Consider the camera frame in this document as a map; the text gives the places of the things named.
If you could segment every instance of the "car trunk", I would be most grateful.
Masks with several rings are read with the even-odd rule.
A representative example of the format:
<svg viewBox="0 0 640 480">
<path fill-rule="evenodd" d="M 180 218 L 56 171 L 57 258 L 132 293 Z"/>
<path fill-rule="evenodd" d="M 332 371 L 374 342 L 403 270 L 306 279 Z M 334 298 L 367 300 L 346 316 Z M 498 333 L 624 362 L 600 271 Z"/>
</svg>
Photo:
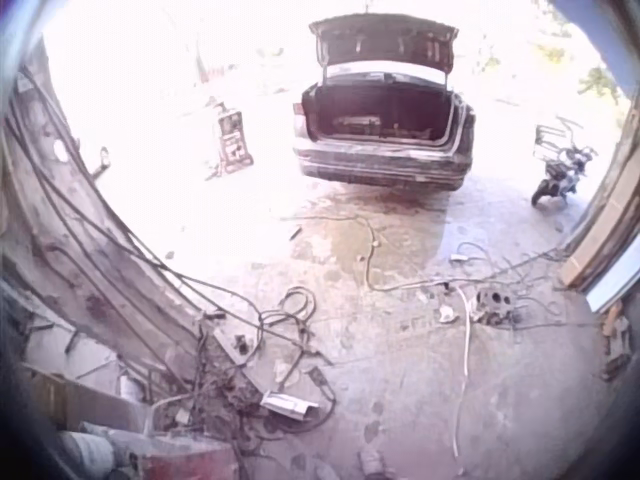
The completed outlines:
<svg viewBox="0 0 640 480">
<path fill-rule="evenodd" d="M 325 84 L 305 94 L 303 108 L 316 138 L 439 146 L 454 130 L 453 94 L 436 86 Z"/>
</svg>

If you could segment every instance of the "tail light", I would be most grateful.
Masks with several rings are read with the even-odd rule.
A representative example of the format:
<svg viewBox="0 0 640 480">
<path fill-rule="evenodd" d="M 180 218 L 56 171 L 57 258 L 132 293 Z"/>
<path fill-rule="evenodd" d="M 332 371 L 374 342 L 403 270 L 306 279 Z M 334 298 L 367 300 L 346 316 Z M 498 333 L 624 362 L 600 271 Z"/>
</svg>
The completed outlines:
<svg viewBox="0 0 640 480">
<path fill-rule="evenodd" d="M 302 108 L 302 103 L 293 104 L 293 114 L 304 116 L 304 108 Z"/>
</svg>

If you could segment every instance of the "car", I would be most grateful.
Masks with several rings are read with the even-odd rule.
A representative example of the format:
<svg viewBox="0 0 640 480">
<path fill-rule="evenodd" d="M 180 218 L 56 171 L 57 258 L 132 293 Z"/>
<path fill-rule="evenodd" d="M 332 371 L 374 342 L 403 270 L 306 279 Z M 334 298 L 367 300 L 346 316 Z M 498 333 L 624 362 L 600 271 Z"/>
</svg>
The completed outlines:
<svg viewBox="0 0 640 480">
<path fill-rule="evenodd" d="M 310 29 L 322 78 L 293 105 L 302 173 L 458 190 L 473 161 L 475 113 L 448 85 L 457 28 L 365 13 Z"/>
</svg>

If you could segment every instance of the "rear bumper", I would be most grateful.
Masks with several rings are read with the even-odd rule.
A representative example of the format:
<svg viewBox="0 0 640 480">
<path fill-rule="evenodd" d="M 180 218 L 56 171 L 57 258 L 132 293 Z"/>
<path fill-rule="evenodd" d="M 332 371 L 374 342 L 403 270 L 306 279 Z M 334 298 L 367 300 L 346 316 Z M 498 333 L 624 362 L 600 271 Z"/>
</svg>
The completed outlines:
<svg viewBox="0 0 640 480">
<path fill-rule="evenodd" d="M 462 187 L 472 163 L 470 156 L 429 158 L 424 151 L 411 150 L 405 150 L 405 156 L 297 147 L 294 152 L 302 173 L 309 177 L 389 187 L 421 185 L 445 191 Z M 417 153 L 420 160 L 412 153 Z"/>
</svg>

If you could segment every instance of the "trunk lid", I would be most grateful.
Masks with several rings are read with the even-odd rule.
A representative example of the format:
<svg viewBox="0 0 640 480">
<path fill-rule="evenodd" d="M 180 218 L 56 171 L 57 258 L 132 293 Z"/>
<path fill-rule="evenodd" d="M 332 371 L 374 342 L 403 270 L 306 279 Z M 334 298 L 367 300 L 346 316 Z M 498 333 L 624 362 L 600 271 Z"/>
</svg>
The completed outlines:
<svg viewBox="0 0 640 480">
<path fill-rule="evenodd" d="M 367 60 L 412 63 L 451 73 L 458 29 L 409 15 L 360 13 L 328 18 L 309 28 L 323 67 Z"/>
</svg>

